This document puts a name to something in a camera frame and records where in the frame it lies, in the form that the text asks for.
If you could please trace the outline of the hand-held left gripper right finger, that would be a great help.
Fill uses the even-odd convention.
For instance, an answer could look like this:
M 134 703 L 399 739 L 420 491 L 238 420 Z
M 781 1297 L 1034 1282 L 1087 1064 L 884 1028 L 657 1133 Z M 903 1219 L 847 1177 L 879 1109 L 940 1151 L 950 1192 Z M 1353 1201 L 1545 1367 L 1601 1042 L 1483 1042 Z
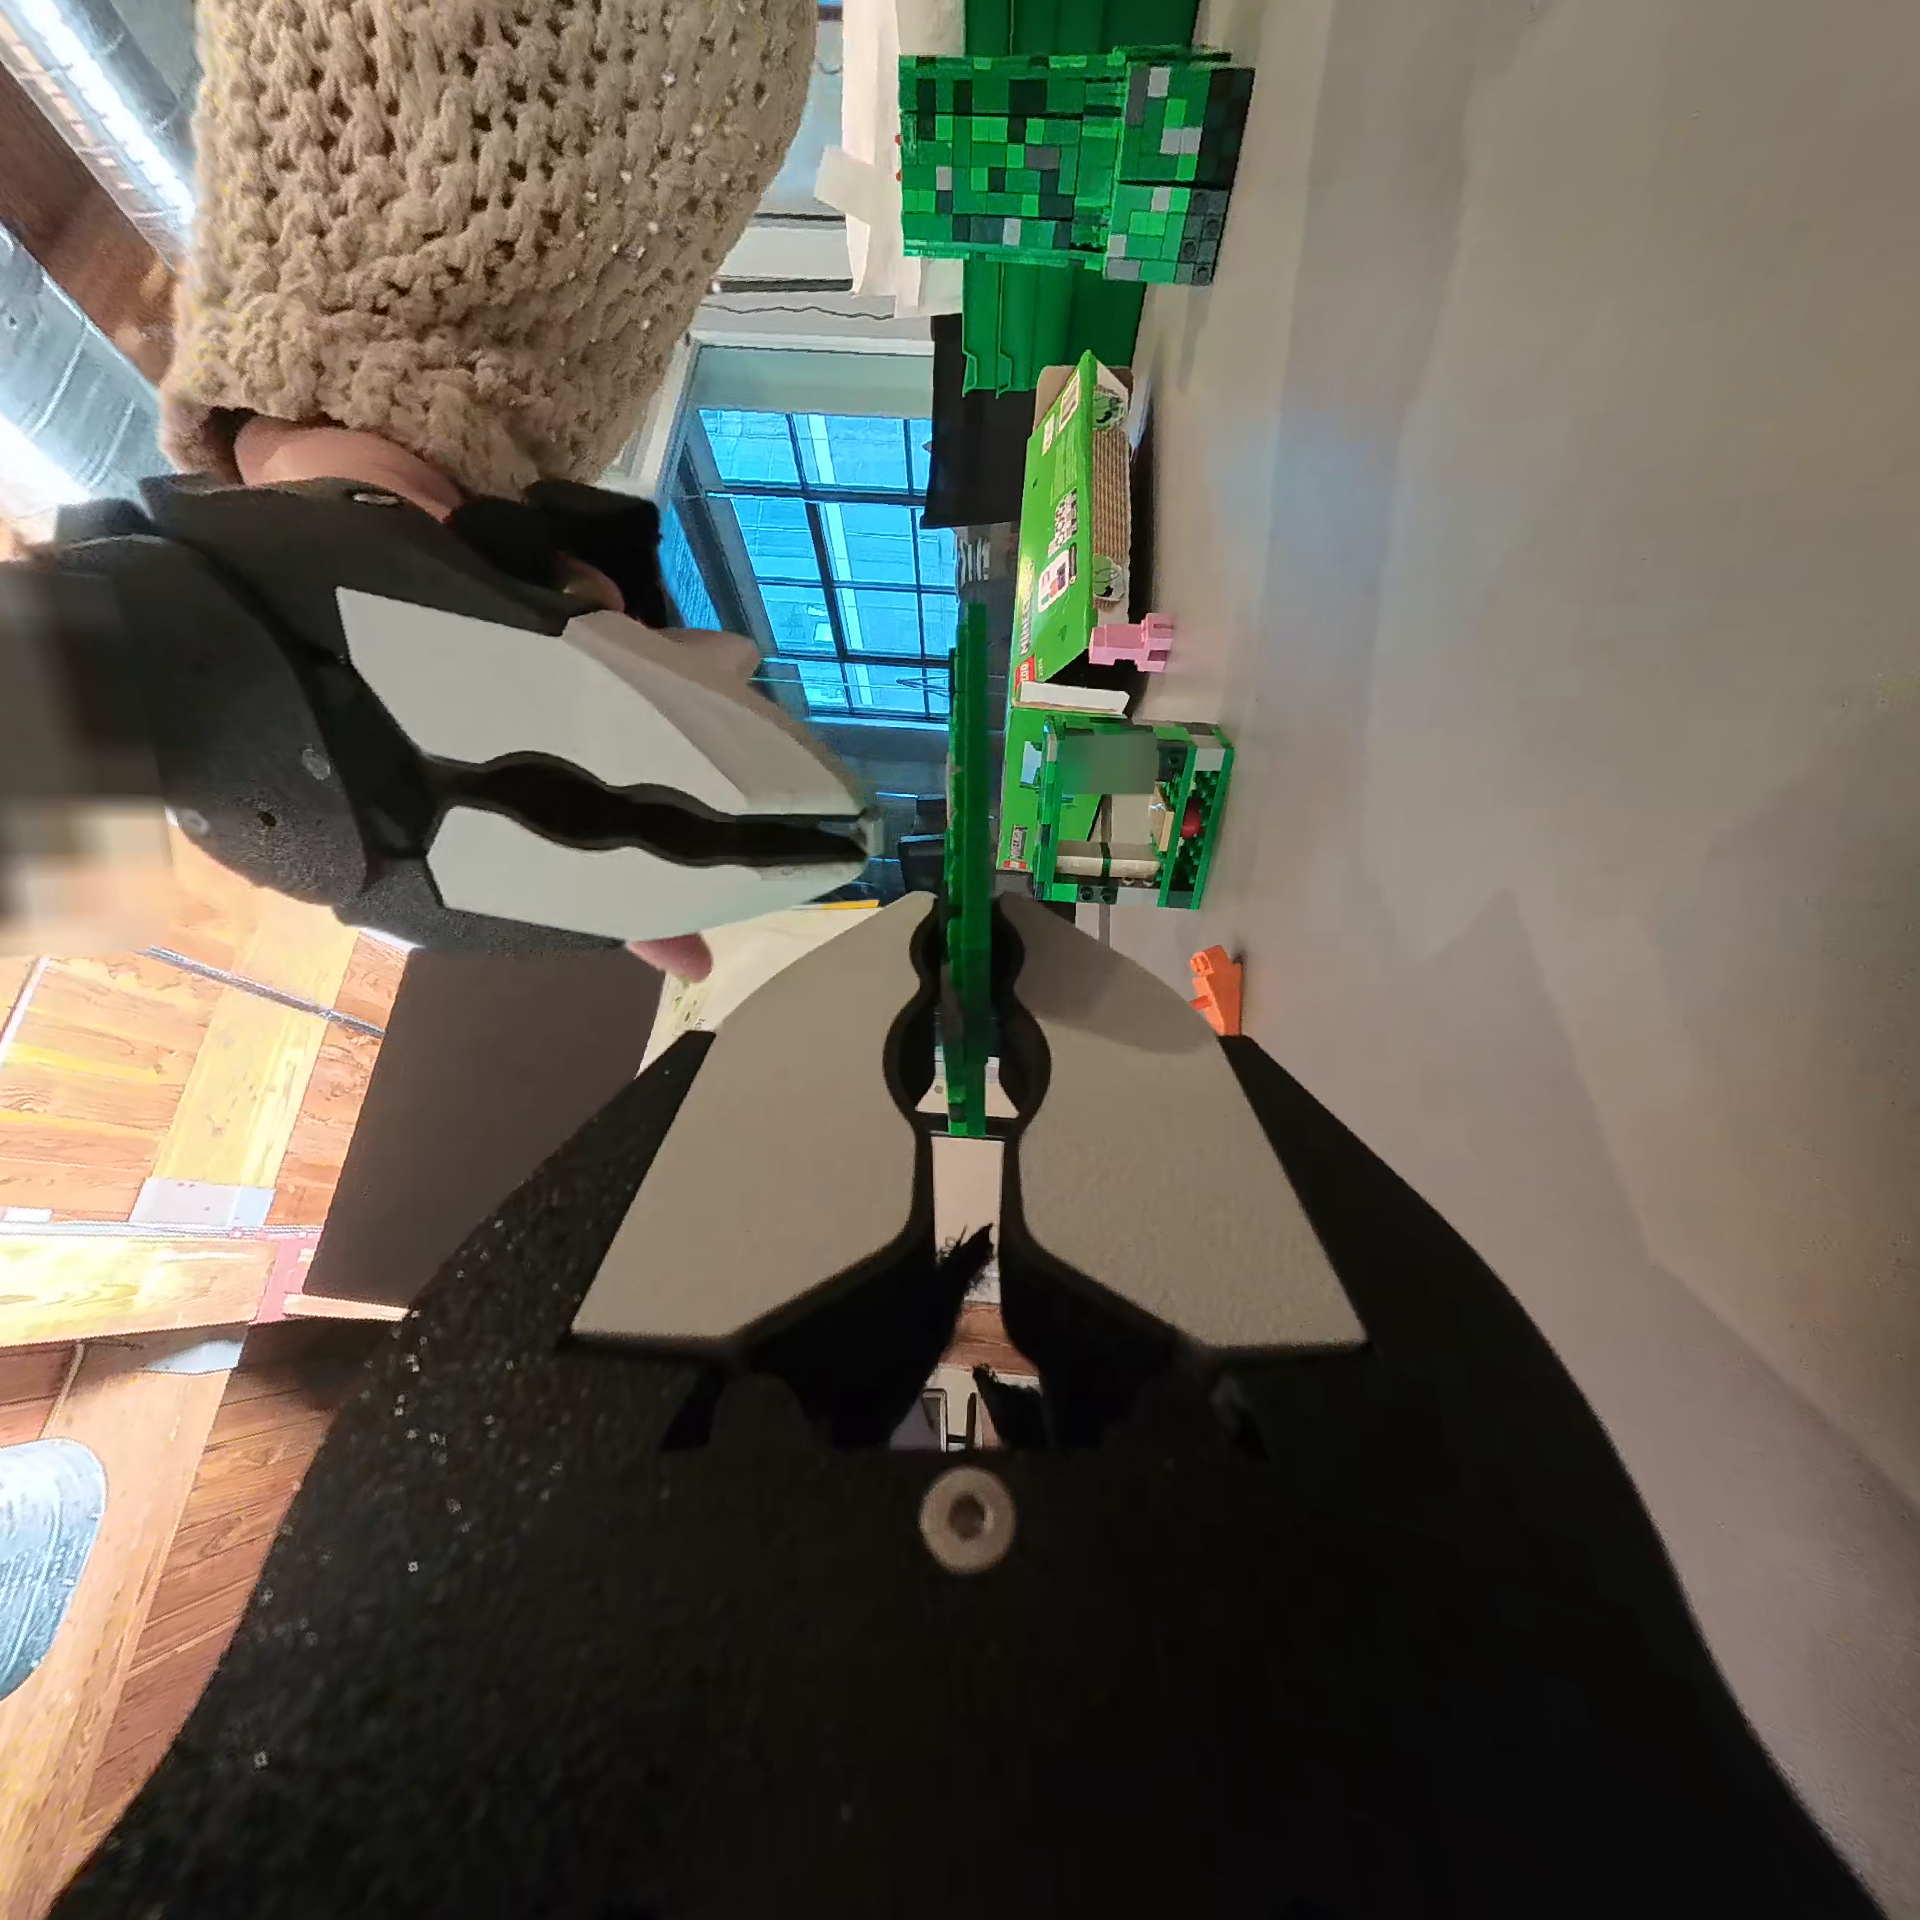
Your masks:
M 1353 1300 L 1218 1034 L 1042 904 L 1001 899 L 996 922 L 1025 1241 L 1213 1359 L 1357 1352 Z

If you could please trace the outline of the ceiling strip light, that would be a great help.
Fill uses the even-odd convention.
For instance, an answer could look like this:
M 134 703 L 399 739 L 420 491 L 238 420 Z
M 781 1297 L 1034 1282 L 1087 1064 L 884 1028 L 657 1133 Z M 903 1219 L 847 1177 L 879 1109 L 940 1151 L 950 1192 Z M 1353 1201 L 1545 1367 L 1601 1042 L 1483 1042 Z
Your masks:
M 5 2 L 2 60 L 129 221 L 181 261 L 197 210 L 197 5 Z

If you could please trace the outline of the white paper sheet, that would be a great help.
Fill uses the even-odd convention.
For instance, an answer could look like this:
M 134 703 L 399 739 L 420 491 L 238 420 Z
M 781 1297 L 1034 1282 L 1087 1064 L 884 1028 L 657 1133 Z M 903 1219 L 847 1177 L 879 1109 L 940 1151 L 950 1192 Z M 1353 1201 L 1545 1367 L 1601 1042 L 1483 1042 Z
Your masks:
M 838 8 L 841 128 L 823 154 L 813 197 L 841 213 L 853 295 L 883 300 L 898 321 L 962 308 L 962 264 L 911 257 L 903 228 L 900 57 L 957 57 L 962 2 L 843 2 Z

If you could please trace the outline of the small green lego house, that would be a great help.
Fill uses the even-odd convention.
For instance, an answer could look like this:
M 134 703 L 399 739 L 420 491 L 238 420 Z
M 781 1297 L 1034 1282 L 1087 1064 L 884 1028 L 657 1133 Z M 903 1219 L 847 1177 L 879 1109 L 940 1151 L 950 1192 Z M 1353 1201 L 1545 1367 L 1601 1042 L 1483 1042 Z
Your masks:
M 1195 909 L 1206 897 L 1234 746 L 1217 724 L 1014 707 L 996 869 L 1045 906 Z

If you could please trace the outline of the paned window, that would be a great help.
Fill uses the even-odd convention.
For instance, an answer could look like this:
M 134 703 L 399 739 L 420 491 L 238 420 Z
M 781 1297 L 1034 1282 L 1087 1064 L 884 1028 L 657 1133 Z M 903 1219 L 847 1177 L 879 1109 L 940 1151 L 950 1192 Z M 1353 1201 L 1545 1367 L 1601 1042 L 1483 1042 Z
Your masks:
M 661 466 L 685 624 L 748 635 L 793 714 L 943 736 L 954 535 L 927 520 L 927 353 L 697 344 Z

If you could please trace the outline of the person's right hand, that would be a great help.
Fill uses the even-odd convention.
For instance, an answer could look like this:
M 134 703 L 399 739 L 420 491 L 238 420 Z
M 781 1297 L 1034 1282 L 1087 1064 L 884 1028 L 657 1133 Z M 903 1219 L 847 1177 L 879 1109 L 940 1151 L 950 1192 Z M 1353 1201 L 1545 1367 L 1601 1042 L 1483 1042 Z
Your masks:
M 290 487 L 324 479 L 393 495 L 434 521 L 449 521 L 466 495 L 444 471 L 377 435 L 338 426 L 299 426 L 266 417 L 245 420 L 231 439 L 231 459 L 252 489 Z M 559 556 L 558 580 L 589 608 L 625 612 L 620 587 L 586 561 Z M 701 980 L 713 968 L 701 935 L 635 941 L 628 952 L 665 977 Z

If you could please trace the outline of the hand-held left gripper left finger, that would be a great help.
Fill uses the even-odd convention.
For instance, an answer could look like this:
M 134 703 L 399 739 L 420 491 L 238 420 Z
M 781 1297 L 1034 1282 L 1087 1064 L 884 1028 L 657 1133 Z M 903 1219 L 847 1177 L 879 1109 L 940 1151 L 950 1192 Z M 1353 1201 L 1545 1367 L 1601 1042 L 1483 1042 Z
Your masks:
M 575 1311 L 579 1339 L 738 1352 L 931 1234 L 934 897 L 786 908 L 708 938 L 647 1065 L 687 1090 Z

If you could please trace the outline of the green lego box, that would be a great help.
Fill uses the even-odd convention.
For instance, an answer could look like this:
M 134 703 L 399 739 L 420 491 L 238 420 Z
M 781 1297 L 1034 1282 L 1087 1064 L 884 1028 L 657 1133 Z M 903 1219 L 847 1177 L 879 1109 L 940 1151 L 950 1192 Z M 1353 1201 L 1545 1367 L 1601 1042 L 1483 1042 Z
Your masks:
M 1129 620 L 1134 439 L 1129 385 L 1093 353 L 1045 371 L 1025 450 L 1013 683 L 1055 681 L 1095 629 Z

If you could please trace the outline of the green lego base plate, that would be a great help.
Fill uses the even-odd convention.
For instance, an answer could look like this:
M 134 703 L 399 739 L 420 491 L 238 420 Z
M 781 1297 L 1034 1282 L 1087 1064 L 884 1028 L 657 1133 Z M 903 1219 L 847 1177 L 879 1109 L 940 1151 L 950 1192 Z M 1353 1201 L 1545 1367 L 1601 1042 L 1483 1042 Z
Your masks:
M 996 1042 L 993 1000 L 993 727 L 989 615 L 962 603 L 950 650 L 941 908 L 941 1016 L 946 1131 L 987 1140 L 989 1065 Z

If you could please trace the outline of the black box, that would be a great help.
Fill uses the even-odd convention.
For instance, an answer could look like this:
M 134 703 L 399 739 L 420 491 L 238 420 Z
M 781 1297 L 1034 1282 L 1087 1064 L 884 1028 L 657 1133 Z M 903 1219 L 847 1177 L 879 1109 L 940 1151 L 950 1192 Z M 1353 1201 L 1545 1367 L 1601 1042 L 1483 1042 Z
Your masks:
M 933 531 L 1018 524 L 1036 394 L 966 392 L 961 315 L 931 321 L 933 396 L 923 524 Z

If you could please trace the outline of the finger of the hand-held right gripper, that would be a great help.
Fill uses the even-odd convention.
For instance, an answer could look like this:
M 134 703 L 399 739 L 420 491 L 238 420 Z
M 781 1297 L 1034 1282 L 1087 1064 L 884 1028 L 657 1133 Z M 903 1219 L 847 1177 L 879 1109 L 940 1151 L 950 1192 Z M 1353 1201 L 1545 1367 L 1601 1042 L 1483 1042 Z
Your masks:
M 563 631 L 338 589 L 351 672 L 434 762 L 541 767 L 721 825 L 876 842 L 847 769 L 756 685 L 753 647 L 596 610 Z
M 871 858 L 871 807 L 732 815 L 593 780 L 459 780 L 425 843 L 444 906 L 625 944 L 812 906 Z

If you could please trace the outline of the grey metal duct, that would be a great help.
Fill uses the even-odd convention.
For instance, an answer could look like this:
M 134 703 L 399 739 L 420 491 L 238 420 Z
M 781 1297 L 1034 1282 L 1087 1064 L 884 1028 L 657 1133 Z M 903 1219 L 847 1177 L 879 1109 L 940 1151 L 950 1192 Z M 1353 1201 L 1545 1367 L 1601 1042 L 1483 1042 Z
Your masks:
M 2 1699 L 41 1666 L 107 1508 L 102 1461 L 70 1439 L 2 1450 Z

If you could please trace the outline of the green creeper lego figure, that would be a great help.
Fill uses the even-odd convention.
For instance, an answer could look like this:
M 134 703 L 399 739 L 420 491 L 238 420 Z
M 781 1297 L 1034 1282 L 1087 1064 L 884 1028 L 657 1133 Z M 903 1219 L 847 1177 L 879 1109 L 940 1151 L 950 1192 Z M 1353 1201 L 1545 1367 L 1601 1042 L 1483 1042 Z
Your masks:
M 1209 49 L 906 56 L 903 251 L 1209 287 L 1254 82 Z

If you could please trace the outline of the spiral metal duct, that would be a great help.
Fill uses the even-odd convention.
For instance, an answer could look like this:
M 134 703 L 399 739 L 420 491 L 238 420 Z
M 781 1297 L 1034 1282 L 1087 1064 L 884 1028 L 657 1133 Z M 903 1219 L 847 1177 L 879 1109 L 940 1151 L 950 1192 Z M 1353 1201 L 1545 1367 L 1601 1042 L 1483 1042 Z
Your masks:
M 149 381 L 2 233 L 2 499 L 27 520 L 164 474 Z

